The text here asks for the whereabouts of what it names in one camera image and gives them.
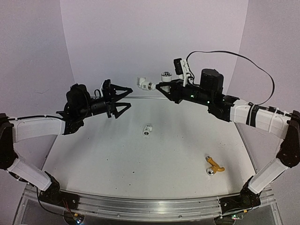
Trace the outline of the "white plastic faucet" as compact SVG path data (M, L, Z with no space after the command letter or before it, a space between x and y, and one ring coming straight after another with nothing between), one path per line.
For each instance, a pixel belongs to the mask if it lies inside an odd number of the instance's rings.
M163 72L161 74L161 82L163 83L167 83L167 82L170 82L172 80L172 74L170 72ZM155 83L153 82L148 82L148 84L146 85L146 90L148 91L152 91L152 90L155 90L156 87L155 87Z

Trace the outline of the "white elbow fitting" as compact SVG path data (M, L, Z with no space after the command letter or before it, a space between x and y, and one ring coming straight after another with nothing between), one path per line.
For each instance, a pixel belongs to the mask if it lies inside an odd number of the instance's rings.
M146 80L145 77L138 77L137 78L137 86L142 90L148 90L149 82Z

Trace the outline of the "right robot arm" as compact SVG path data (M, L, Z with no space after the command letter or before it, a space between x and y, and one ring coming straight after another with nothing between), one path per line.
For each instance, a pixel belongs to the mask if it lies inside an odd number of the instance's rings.
M156 89L177 104L186 100L207 106L208 112L220 120L258 128L283 140L276 157L246 185L248 190L258 194L284 171L299 164L300 113L282 112L271 106L263 107L238 97L226 96L222 93L223 79L218 71L203 69L198 86L176 79L160 82Z

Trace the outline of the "white elbow fitting far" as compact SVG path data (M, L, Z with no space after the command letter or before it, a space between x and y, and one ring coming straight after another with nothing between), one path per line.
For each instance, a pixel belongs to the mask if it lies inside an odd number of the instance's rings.
M151 124L147 124L142 131L143 136L149 136L153 130L153 127Z

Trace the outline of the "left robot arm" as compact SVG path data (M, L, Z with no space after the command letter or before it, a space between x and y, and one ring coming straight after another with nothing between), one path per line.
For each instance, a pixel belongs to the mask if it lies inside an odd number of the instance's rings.
M121 87L105 80L99 96L92 98L84 84L74 84L66 93L67 103L58 116L33 115L10 118L0 115L0 168L16 179L32 184L41 191L52 204L63 201L59 183L47 172L27 163L14 149L14 144L25 139L48 136L70 135L84 126L84 119L99 114L108 118L119 118L131 107L120 100L133 92L131 88Z

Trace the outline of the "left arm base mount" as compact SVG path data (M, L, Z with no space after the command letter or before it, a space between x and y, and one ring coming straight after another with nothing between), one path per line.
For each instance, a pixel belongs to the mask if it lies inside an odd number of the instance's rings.
M79 205L79 195L62 191L59 182L48 172L45 173L50 178L51 183L45 191L39 192L38 199L44 203L76 210Z

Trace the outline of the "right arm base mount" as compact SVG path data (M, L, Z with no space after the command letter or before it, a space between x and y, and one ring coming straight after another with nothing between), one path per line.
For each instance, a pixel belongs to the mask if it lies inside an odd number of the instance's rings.
M249 182L245 183L238 195L230 197L222 197L218 203L221 207L222 214L231 213L234 211L248 210L256 206L260 206L260 195L251 191L248 187Z

